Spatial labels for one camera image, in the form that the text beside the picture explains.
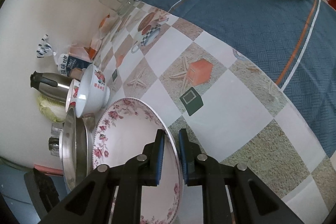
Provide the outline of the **pink floral round plate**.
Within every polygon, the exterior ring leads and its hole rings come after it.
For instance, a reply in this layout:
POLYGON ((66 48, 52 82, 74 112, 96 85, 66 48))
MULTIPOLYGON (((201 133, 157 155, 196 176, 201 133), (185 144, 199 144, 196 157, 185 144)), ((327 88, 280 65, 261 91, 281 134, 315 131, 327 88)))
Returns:
POLYGON ((123 165, 152 143, 158 129, 165 132, 159 186, 142 190, 141 223, 173 223, 182 195, 182 174, 173 136, 159 115, 136 98, 112 103, 99 120, 94 135, 92 165, 123 165))

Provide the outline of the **large steel plate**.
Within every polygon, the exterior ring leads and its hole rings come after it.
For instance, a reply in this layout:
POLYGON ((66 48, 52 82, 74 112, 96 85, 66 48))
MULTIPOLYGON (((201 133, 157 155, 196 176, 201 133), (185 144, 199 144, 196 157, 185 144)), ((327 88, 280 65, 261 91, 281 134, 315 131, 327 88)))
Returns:
POLYGON ((63 174, 69 190, 78 186, 76 183, 76 113, 70 107, 63 125, 62 157, 63 174))

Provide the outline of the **white square floral plate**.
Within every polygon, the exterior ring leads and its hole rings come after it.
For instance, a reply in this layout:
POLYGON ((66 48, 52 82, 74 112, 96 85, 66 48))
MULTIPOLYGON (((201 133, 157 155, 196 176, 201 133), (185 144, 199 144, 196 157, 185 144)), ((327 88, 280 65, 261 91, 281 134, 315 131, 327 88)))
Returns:
POLYGON ((93 170, 93 135, 83 119, 76 119, 76 183, 79 184, 93 170))

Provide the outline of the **glass coffee pot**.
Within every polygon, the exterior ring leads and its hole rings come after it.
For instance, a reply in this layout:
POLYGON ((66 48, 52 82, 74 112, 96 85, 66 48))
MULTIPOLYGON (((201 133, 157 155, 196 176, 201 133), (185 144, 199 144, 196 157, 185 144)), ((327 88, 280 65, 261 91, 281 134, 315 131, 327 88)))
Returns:
POLYGON ((63 137, 50 137, 49 138, 49 151, 52 156, 56 156, 58 158, 62 157, 62 142, 63 142, 63 137))

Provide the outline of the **small upturned glass cup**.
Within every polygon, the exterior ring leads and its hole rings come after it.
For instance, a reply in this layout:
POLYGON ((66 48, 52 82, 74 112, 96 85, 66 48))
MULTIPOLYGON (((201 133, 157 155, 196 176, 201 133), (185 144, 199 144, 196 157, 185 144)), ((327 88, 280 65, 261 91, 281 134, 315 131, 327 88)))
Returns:
POLYGON ((61 135, 63 132, 63 124, 62 123, 52 123, 51 125, 51 136, 52 137, 57 137, 61 135))

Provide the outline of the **napa cabbage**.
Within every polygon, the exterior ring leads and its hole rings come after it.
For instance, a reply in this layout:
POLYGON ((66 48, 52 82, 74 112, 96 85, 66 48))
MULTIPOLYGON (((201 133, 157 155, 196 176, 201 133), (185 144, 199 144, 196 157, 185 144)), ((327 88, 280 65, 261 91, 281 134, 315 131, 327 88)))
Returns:
POLYGON ((65 104, 50 99, 42 94, 38 95, 37 103, 39 111, 53 123, 62 123, 66 119, 65 104))

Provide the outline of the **white bowl with red print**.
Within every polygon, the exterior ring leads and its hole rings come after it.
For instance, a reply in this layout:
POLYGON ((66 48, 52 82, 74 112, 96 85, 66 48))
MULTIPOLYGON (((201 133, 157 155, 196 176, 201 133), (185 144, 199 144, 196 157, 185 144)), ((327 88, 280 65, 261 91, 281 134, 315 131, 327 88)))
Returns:
POLYGON ((76 117, 94 116, 106 106, 109 96, 110 88, 105 75, 94 64, 89 65, 82 76, 75 100, 76 117))

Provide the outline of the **strawberry pattern bowl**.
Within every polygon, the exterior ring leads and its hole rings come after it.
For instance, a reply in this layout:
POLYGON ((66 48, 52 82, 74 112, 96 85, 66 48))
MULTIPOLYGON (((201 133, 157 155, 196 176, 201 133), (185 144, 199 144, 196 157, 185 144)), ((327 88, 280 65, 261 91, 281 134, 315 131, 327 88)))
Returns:
POLYGON ((78 80, 73 79, 71 81, 71 84, 70 84, 70 87, 67 93, 67 98, 66 98, 66 107, 65 107, 66 112, 68 112, 71 106, 72 107, 75 106, 79 86, 80 86, 80 82, 78 80))

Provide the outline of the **stainless steel thermos jug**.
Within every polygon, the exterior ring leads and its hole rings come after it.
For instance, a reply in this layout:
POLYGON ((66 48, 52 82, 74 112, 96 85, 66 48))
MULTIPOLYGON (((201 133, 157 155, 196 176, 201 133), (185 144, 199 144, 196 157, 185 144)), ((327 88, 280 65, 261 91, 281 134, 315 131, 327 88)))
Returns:
POLYGON ((30 87, 36 89, 42 95, 65 103, 72 78, 56 73, 33 72, 30 75, 30 87))

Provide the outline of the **toast bread bag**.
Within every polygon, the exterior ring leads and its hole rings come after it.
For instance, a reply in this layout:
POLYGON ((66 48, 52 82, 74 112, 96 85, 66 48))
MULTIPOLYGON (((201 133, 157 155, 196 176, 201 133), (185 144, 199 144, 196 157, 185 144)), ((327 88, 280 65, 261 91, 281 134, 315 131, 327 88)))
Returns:
POLYGON ((66 48, 66 51, 58 52, 56 46, 49 42, 47 34, 38 42, 36 56, 38 59, 52 58, 61 75, 76 80, 82 78, 84 71, 92 63, 85 47, 71 45, 66 48))

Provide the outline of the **orange snack packet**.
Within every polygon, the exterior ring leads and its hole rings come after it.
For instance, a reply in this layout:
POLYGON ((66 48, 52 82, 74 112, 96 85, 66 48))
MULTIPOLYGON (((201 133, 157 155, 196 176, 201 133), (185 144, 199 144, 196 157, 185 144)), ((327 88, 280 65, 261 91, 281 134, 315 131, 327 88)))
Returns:
POLYGON ((71 45, 68 50, 68 54, 84 61, 92 62, 101 47, 103 38, 109 32, 109 30, 105 30, 105 28, 108 26, 111 19, 112 17, 110 14, 107 14, 102 19, 100 25, 98 26, 98 31, 93 35, 88 47, 84 47, 79 44, 71 45))

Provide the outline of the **clear drinking glass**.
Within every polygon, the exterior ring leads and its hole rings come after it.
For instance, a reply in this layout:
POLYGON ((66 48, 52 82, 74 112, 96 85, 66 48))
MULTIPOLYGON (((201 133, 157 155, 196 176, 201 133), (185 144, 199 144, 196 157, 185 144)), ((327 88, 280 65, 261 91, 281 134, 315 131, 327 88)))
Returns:
POLYGON ((119 16, 126 14, 134 4, 134 0, 99 0, 99 2, 119 16))

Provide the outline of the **blue checked tablecloth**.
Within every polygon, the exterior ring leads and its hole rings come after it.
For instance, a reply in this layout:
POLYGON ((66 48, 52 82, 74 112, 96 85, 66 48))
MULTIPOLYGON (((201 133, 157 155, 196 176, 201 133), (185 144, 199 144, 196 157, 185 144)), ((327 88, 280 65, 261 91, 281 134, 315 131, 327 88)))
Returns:
POLYGON ((335 152, 335 10, 323 0, 138 0, 202 28, 255 63, 335 152))

